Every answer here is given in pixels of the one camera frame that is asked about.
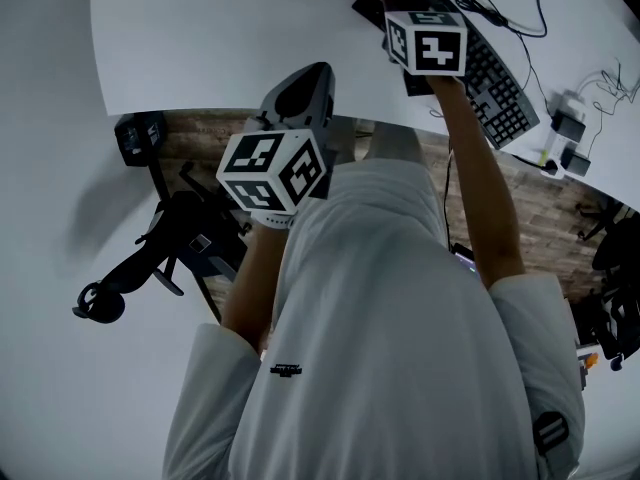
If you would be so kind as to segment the person's right leg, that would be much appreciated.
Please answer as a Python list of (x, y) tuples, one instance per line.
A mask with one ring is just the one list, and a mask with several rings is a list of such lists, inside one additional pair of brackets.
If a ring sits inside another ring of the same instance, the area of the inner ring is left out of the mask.
[(365, 158), (425, 164), (425, 155), (415, 130), (386, 122), (375, 124)]

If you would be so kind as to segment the white wristwatch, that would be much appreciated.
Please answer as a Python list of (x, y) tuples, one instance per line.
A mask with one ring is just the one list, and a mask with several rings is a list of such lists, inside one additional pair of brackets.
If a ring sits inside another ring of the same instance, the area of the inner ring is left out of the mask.
[(275, 230), (288, 230), (295, 221), (295, 215), (273, 213), (267, 211), (252, 211), (251, 219), (262, 226)]

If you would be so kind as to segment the black keyboard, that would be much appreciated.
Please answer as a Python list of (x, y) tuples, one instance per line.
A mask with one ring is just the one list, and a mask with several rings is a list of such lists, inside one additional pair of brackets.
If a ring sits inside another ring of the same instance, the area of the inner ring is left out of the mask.
[[(454, 11), (450, 0), (356, 0), (352, 9), (379, 29), (385, 10)], [(539, 124), (539, 118), (506, 64), (469, 19), (463, 82), (485, 136), (497, 149)]]

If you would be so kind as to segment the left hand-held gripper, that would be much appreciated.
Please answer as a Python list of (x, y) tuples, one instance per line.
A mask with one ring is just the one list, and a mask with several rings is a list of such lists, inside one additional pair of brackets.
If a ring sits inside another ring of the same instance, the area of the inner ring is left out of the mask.
[[(324, 119), (333, 105), (335, 77), (326, 62), (289, 75), (264, 98), (261, 119)], [(329, 173), (326, 118), (320, 125), (234, 134), (216, 179), (239, 207), (293, 215)]]

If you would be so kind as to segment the person's left forearm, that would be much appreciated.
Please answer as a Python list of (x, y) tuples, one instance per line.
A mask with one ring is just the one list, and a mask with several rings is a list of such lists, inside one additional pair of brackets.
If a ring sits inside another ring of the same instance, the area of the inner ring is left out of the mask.
[(222, 311), (221, 325), (258, 354), (270, 331), (288, 231), (255, 224), (247, 252)]

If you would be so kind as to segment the white power strip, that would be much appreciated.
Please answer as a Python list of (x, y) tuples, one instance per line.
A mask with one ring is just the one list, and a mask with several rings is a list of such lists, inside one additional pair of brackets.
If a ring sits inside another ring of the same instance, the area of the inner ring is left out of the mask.
[[(559, 96), (556, 99), (554, 113), (557, 109), (560, 109), (568, 114), (571, 114), (577, 120), (584, 123), (586, 126), (587, 108), (585, 105), (585, 101), (576, 92), (565, 91), (561, 96)], [(585, 133), (586, 133), (586, 129), (582, 137), (582, 140), (585, 138)], [(542, 175), (548, 178), (557, 179), (557, 180), (564, 178), (567, 174), (572, 176), (577, 176), (577, 175), (566, 172), (562, 168), (560, 164), (560, 157), (563, 150), (566, 147), (570, 147), (571, 149), (574, 149), (578, 154), (584, 156), (583, 154), (577, 151), (578, 146), (581, 144), (581, 142), (575, 143), (569, 139), (566, 139), (558, 135), (550, 127), (550, 132), (549, 132), (546, 144), (542, 150), (540, 161), (539, 161), (540, 171)]]

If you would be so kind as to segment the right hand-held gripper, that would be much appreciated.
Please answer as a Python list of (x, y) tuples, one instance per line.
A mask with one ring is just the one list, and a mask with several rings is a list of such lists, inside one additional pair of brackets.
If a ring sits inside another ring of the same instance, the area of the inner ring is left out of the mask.
[(464, 75), (468, 28), (442, 0), (383, 0), (383, 46), (411, 75)]

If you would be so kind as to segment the black box device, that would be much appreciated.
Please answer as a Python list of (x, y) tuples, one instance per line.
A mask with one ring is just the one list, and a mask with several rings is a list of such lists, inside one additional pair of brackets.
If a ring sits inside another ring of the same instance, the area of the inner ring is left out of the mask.
[(123, 161), (128, 167), (146, 167), (167, 138), (167, 123), (162, 111), (124, 114), (114, 127), (114, 135)]

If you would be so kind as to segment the black office chair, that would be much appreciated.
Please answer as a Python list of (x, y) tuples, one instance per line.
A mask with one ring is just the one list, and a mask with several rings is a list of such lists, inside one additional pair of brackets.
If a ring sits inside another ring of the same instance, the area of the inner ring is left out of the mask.
[(242, 237), (251, 229), (234, 213), (240, 209), (223, 188), (212, 192), (190, 176), (187, 162), (180, 177), (189, 188), (161, 200), (148, 231), (136, 240), (139, 249), (104, 279), (88, 284), (73, 313), (83, 319), (111, 324), (124, 313), (126, 294), (156, 278), (176, 296), (184, 291), (172, 280), (177, 262), (197, 278), (223, 276), (235, 280), (247, 251)]
[(602, 220), (594, 230), (606, 231), (592, 261), (592, 269), (604, 275), (602, 285), (572, 313), (578, 336), (594, 339), (616, 372), (640, 351), (640, 213)]

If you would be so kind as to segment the black touchscreen device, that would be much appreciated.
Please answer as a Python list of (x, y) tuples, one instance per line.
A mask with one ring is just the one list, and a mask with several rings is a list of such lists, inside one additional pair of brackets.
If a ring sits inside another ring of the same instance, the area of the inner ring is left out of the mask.
[(473, 252), (460, 243), (454, 243), (451, 247), (451, 253), (456, 256), (459, 261), (465, 265), (471, 272), (479, 275)]

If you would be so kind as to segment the person's right forearm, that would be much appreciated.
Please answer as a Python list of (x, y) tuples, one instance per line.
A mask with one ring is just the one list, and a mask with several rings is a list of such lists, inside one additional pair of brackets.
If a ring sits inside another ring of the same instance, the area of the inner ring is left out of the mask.
[(453, 77), (429, 76), (456, 162), (469, 238), (482, 282), (522, 275), (520, 230), (511, 194), (469, 102)]

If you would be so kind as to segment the black power adapter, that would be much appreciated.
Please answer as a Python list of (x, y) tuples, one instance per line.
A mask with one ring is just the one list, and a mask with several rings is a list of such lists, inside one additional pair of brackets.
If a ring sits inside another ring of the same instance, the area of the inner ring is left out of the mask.
[(591, 161), (574, 149), (566, 147), (561, 154), (560, 164), (566, 172), (584, 177), (591, 166)]
[(575, 143), (580, 143), (586, 126), (571, 114), (557, 109), (551, 120), (551, 128), (558, 135)]

